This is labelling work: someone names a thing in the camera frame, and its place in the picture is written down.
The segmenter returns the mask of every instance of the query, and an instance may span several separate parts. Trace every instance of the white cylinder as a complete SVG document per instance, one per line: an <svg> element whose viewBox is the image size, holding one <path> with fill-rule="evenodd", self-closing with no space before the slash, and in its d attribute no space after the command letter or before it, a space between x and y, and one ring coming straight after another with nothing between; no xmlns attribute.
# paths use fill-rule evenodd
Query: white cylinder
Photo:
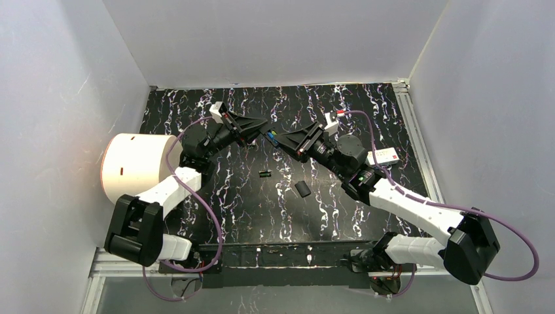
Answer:
<svg viewBox="0 0 555 314"><path fill-rule="evenodd" d="M100 167L100 182L112 203L123 194L142 193L170 175L166 153L175 139L174 135L121 133L110 141ZM170 154L174 169L182 150L177 143Z"/></svg>

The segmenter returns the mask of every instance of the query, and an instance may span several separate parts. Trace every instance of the small black object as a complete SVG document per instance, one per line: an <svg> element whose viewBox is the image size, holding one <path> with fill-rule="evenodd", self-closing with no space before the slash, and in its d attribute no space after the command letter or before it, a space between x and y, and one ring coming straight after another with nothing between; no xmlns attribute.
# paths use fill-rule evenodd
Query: small black object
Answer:
<svg viewBox="0 0 555 314"><path fill-rule="evenodd" d="M301 198L305 198L305 197L309 196L310 193L312 193L312 192L310 192L310 188L308 188L308 185L306 185L306 182L304 182L304 181L298 181L295 184L295 188L296 188L297 192L300 194Z"/></svg>
<svg viewBox="0 0 555 314"><path fill-rule="evenodd" d="M272 172L270 170L259 171L260 178L267 178L272 176Z"/></svg>

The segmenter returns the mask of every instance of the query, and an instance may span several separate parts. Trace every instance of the white wall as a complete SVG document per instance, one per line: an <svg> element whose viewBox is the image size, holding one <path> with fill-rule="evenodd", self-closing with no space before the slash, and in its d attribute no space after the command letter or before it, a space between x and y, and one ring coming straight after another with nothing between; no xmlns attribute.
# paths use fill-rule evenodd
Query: white wall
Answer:
<svg viewBox="0 0 555 314"><path fill-rule="evenodd" d="M78 313L111 211L99 167L149 87L100 0L0 1L2 313Z"/></svg>
<svg viewBox="0 0 555 314"><path fill-rule="evenodd" d="M150 85L407 77L447 0L104 0Z"/></svg>
<svg viewBox="0 0 555 314"><path fill-rule="evenodd" d="M484 280L496 313L553 313L555 2L453 0L410 81L442 191L512 222L536 244L537 275ZM496 228L491 273L522 275L531 255Z"/></svg>

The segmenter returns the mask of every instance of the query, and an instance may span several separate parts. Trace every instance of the purple cable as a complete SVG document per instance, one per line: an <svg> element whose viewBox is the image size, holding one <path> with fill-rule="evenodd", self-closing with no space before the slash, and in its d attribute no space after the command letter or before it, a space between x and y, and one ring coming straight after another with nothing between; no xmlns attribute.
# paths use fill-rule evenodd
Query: purple cable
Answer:
<svg viewBox="0 0 555 314"><path fill-rule="evenodd" d="M222 254L222 246L223 246L223 237L222 237L222 228L220 227L220 223L218 222L218 218L216 217L216 215L214 214L214 211L212 210L212 208L210 207L210 205L208 205L206 203L206 201L204 201L200 195L198 195L195 191L193 191L193 189L191 189L187 184L185 184L179 177L177 177L177 175L175 174L175 170L174 168L171 167L170 164L170 153L173 150L173 148L175 147L175 145L181 140L181 138L183 137L183 134L185 134L185 131L187 131L187 129L189 129L189 127L197 124L197 123L201 123L202 121L206 121L206 120L210 120L212 119L212 117L206 117L206 118L200 118L197 121L189 124L185 130L183 130L175 139L175 141L171 144L170 150L166 153L166 164L168 165L168 169L170 170L171 175L173 176L173 178L177 181L177 183L179 183L182 187L185 188L185 190L187 190L191 195L194 196L194 198L196 198L203 206L204 208L206 208L206 211L210 214L210 217L212 217L212 220L214 221L214 225L216 226L216 232L218 233L218 250L216 251L216 256L214 256L214 258L212 259L212 261L202 267L202 268L194 268L194 269L188 269L188 268L183 268L183 267L179 267L179 266L175 266L172 263L168 262L167 260L162 260L160 261L161 263L163 263L164 265L166 265L167 267L173 269L173 270L177 270L177 271L182 271L184 273L200 273L201 271L205 271L207 269L209 269L210 267L212 267L212 265L216 264L216 262L218 261L218 258L220 258L220 255Z"/></svg>
<svg viewBox="0 0 555 314"><path fill-rule="evenodd" d="M410 274L410 279L408 280L408 283L406 284L406 287L404 287L401 291L399 291L399 293L392 294L391 295L392 298L397 298L399 296L402 296L405 292L408 291L408 289L412 285L412 281L414 280L414 274L415 273L416 273L416 264L413 264L412 265L412 273Z"/></svg>
<svg viewBox="0 0 555 314"><path fill-rule="evenodd" d="M395 187L396 191L403 194L408 199L413 200L413 201L417 201L418 203L425 203L426 200L423 200L421 198L417 198L417 197L415 197L413 195L410 195L410 194L405 194L405 191L402 188L400 188L400 186L393 180L389 171L387 169L383 168L382 166L378 165L378 161L376 160L376 144L374 142L374 130L372 128L372 126L373 126L372 120L370 119L370 117L364 111L360 111L360 110L345 111L345 114L353 114L353 113L362 114L366 117L366 120L367 120L369 128L370 128L370 140L372 141L372 157L374 158L374 164L380 170L382 170L385 173L389 183L391 183L391 185L393 185ZM440 207L440 208L455 209L456 211L464 211L466 213L471 213L471 214L474 214L474 215L482 216L482 217L485 217L487 219L491 219L493 221L496 221L500 225L509 229L512 233L516 234L520 239L522 239L522 241L524 241L524 243L528 246L528 248L532 252L532 256L533 256L533 259L534 259L534 265L532 266L532 269L529 272L527 272L526 274L524 274L522 276L519 276L519 277L502 277L502 276L498 276L498 275L490 275L489 273L485 273L484 276L486 276L488 278L492 278L492 279L501 280L501 281L523 281L523 280L529 279L530 277L534 276L537 273L537 271L539 269L539 256L538 256L536 248L534 247L534 245L532 244L530 239L528 239L522 232L517 230L514 226L511 226L507 221L505 221L501 218L497 218L497 217L495 217L491 214L484 213L482 211L477 211L476 209L466 208L466 207L463 207L463 206L447 205L447 204L436 203L436 202L433 202L433 201L428 201L427 205L434 206L434 207Z"/></svg>
<svg viewBox="0 0 555 314"><path fill-rule="evenodd" d="M157 293L154 290L154 287L151 285L151 283L149 282L149 280L147 279L147 272L145 267L143 266L143 279L145 280L145 283L147 284L147 288L149 288L149 290L151 291L152 294L154 294L154 296L156 296L158 299L164 300L164 301L168 301L168 302L180 302L180 301L185 301L187 299L189 299L190 297L194 296L195 294L197 294L200 289L198 289L197 291L193 292L192 294L188 295L188 296L184 296L182 298L167 298L159 293Z"/></svg>
<svg viewBox="0 0 555 314"><path fill-rule="evenodd" d="M151 283L149 282L149 280L147 279L147 272L145 271L145 267L143 266L143 279L145 280L145 283L147 284L147 287L149 288L149 290L151 291L152 294L154 294L154 296L156 296L158 299L164 300L164 301L168 301L168 302L179 302L179 301L183 301L182 298L167 298L159 293L157 293L154 288L152 287Z"/></svg>

